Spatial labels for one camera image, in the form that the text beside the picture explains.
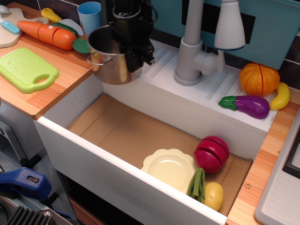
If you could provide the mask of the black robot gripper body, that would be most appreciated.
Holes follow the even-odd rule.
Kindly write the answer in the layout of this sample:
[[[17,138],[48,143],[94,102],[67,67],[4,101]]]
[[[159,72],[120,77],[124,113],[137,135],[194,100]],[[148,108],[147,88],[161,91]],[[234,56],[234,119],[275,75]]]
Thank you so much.
[[[143,63],[153,64],[154,47],[150,42],[150,34],[156,22],[156,10],[153,6],[114,6],[114,21],[109,25],[113,38],[119,42],[126,41],[131,49],[140,54]]]

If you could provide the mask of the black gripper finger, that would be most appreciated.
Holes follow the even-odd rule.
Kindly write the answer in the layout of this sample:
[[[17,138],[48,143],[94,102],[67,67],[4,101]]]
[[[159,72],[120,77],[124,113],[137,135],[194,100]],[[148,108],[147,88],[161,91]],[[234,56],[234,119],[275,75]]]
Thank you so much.
[[[135,72],[143,66],[140,54],[132,49],[127,49],[125,53],[127,68],[130,72]]]
[[[126,41],[120,40],[119,49],[120,53],[129,54],[131,52],[131,45]]]

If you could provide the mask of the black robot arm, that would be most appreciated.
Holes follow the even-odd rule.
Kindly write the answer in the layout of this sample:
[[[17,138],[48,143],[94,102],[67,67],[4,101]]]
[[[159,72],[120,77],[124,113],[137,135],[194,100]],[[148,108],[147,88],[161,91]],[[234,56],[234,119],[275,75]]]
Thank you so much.
[[[144,63],[154,63],[154,47],[150,35],[158,13],[149,0],[114,0],[113,21],[109,22],[112,38],[125,54],[127,68],[137,71]]]

